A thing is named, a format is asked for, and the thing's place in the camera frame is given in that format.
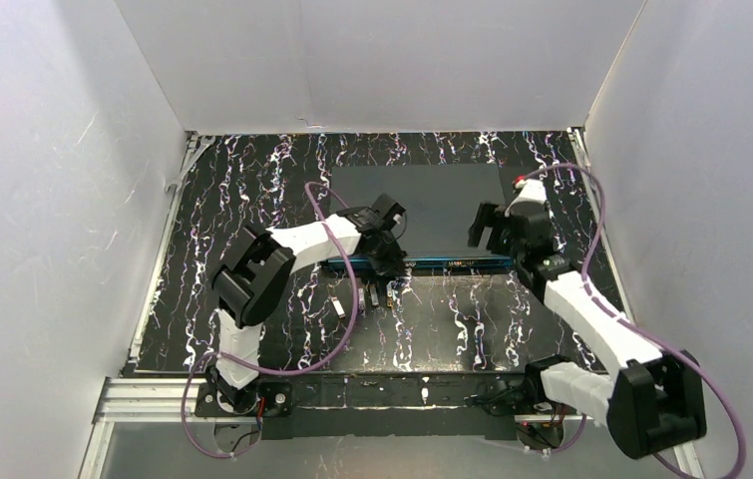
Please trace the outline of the large teal network switch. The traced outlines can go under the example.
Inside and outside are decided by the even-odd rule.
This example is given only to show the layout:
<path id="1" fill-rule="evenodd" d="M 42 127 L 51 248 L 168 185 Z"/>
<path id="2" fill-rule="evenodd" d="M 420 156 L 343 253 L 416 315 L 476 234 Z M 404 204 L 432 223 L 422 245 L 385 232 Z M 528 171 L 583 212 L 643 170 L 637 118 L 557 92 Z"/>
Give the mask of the large teal network switch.
<path id="1" fill-rule="evenodd" d="M 511 259 L 485 249 L 489 232 L 469 247 L 468 229 L 481 203 L 508 203 L 514 179 L 526 171 L 493 164 L 336 167 L 330 188 L 351 207 L 386 194 L 406 209 L 394 233 L 411 274 L 501 273 Z"/>

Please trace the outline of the small silver plug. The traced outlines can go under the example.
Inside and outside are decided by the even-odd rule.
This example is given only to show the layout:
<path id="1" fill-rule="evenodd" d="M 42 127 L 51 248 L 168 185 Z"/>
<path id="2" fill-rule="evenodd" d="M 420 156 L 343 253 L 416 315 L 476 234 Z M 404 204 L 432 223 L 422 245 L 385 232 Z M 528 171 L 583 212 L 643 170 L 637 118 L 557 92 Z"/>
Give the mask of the small silver plug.
<path id="1" fill-rule="evenodd" d="M 331 304 L 332 304 L 332 306 L 334 308 L 334 311 L 336 313 L 337 318 L 338 319 L 344 319 L 346 317 L 346 313 L 345 313 L 345 311 L 343 309 L 341 301 L 337 297 L 334 297 L 334 296 L 332 296 L 330 298 L 330 301 L 331 301 Z"/>
<path id="2" fill-rule="evenodd" d="M 358 306 L 360 311 L 365 311 L 367 309 L 367 299 L 366 299 L 366 290 L 364 287 L 359 287 L 357 289 L 358 291 Z"/>
<path id="3" fill-rule="evenodd" d="M 393 281 L 389 281 L 386 284 L 386 305 L 388 308 L 393 309 L 396 304 L 396 291 Z"/>

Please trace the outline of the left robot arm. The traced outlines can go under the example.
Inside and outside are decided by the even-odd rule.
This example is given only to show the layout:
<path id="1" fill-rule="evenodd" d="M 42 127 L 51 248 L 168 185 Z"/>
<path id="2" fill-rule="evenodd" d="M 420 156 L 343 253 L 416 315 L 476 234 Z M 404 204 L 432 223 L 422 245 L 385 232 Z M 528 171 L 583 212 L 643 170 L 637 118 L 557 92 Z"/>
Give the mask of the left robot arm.
<path id="1" fill-rule="evenodd" d="M 293 273 L 335 257 L 349 278 L 355 276 L 356 257 L 365 258 L 376 274 L 402 273 L 406 254 L 392 229 L 405 213 L 399 203 L 381 195 L 370 207 L 344 207 L 300 227 L 242 227 L 211 278 L 220 330 L 217 351 L 203 360 L 211 397 L 223 399 L 236 413 L 257 406 L 254 383 L 265 371 L 258 364 L 262 326 L 282 300 Z"/>

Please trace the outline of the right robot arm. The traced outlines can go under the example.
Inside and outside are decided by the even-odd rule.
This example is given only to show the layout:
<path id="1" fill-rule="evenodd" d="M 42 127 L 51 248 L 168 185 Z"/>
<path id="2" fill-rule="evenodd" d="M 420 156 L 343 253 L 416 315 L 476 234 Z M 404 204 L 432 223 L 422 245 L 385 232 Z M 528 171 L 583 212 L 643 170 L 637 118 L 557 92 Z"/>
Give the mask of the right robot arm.
<path id="1" fill-rule="evenodd" d="M 507 207 L 483 202 L 468 244 L 511 258 L 518 280 L 563 319 L 604 366 L 583 369 L 562 355 L 525 367 L 524 395 L 534 403 L 572 407 L 607 427 L 627 457 L 640 459 L 703 437 L 707 432 L 702 381 L 688 354 L 675 357 L 630 330 L 582 276 L 578 262 L 557 251 L 545 202 Z"/>

